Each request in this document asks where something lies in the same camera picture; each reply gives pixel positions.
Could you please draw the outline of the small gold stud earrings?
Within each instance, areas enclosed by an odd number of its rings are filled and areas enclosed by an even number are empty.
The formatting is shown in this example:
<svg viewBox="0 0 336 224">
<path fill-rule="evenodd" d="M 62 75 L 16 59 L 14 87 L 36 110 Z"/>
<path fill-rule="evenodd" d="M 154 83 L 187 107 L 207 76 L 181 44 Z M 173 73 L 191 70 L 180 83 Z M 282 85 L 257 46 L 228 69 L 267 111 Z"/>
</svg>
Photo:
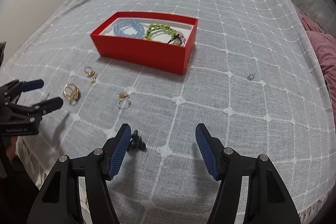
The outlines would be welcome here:
<svg viewBox="0 0 336 224">
<path fill-rule="evenodd" d="M 97 74 L 94 74 L 91 78 L 91 83 L 95 83 L 96 82 L 96 79 L 97 79 Z"/>
</svg>

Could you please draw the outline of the gold hoop earring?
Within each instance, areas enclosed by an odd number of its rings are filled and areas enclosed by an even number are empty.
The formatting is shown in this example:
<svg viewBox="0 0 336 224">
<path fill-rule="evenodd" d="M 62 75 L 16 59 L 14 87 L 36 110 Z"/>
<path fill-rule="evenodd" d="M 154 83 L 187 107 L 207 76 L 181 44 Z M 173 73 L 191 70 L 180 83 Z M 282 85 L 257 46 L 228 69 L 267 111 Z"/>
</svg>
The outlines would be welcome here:
<svg viewBox="0 0 336 224">
<path fill-rule="evenodd" d="M 85 67 L 84 72 L 88 77 L 93 77 L 95 74 L 95 71 L 91 67 Z"/>
</svg>

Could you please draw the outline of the grey quilted pillow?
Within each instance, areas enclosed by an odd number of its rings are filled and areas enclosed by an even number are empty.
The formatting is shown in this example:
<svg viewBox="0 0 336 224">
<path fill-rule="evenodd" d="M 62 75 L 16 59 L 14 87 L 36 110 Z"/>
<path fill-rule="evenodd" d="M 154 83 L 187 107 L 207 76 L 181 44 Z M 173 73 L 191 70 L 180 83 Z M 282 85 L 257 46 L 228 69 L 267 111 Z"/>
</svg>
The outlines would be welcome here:
<svg viewBox="0 0 336 224">
<path fill-rule="evenodd" d="M 335 37 L 335 3 L 333 0 L 291 0 L 291 2 L 327 34 Z"/>
</svg>

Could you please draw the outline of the pink blanket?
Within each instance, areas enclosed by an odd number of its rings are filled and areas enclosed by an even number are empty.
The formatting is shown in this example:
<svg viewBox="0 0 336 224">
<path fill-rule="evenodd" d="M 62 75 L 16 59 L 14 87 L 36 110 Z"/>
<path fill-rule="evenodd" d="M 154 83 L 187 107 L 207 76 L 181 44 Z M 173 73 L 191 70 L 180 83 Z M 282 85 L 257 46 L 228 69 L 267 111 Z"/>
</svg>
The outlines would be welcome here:
<svg viewBox="0 0 336 224">
<path fill-rule="evenodd" d="M 296 6 L 295 9 L 302 21 L 303 28 L 313 46 L 323 77 L 331 97 L 331 106 L 335 114 L 335 87 L 336 87 L 336 51 L 335 38 L 327 34 L 318 24 L 313 22 Z"/>
</svg>

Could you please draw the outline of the dark bead jewelry in box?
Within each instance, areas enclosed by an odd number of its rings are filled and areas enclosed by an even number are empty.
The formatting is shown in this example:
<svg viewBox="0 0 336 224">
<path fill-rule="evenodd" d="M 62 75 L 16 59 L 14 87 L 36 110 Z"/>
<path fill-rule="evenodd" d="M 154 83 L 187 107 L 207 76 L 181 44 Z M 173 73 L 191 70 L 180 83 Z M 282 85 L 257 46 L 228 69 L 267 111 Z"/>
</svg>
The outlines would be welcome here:
<svg viewBox="0 0 336 224">
<path fill-rule="evenodd" d="M 181 32 L 175 33 L 171 39 L 167 42 L 168 44 L 184 47 L 187 39 L 184 37 L 184 35 Z"/>
</svg>

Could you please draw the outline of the black hair clip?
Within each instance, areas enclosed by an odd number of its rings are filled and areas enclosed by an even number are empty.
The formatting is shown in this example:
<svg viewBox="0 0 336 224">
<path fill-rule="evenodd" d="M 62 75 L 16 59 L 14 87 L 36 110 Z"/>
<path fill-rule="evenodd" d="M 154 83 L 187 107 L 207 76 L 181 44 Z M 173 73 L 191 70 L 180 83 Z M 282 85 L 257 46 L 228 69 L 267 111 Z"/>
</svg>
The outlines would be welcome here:
<svg viewBox="0 0 336 224">
<path fill-rule="evenodd" d="M 142 141 L 142 137 L 139 136 L 138 130 L 134 130 L 131 135 L 130 142 L 127 151 L 146 151 L 146 144 Z"/>
</svg>

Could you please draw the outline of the red jewelry box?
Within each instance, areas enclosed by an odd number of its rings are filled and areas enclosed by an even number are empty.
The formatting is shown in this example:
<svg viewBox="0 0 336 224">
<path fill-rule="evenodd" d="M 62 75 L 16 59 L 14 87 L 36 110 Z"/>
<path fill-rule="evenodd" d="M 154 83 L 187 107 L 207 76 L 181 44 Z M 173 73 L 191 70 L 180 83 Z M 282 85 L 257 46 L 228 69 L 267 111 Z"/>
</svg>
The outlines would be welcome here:
<svg viewBox="0 0 336 224">
<path fill-rule="evenodd" d="M 152 40 L 118 36 L 113 31 L 103 33 L 108 27 L 126 19 L 167 23 L 184 34 L 186 43 L 181 47 Z M 148 11 L 119 11 L 100 24 L 90 36 L 102 57 L 184 75 L 195 45 L 197 26 L 198 20 L 188 16 Z"/>
</svg>

